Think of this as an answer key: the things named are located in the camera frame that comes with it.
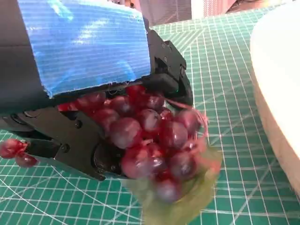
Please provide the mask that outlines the black left hand blue tape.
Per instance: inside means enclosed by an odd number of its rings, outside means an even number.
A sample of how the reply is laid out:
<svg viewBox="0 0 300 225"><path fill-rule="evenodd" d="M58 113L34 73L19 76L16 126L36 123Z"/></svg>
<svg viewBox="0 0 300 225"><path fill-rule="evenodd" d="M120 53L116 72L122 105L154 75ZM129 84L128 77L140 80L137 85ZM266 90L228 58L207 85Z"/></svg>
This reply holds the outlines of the black left hand blue tape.
<svg viewBox="0 0 300 225"><path fill-rule="evenodd" d="M0 3L0 128L29 142L38 160L96 180L123 178L122 150L105 140L88 109L141 84L191 105L187 64L142 13L106 0Z"/></svg>

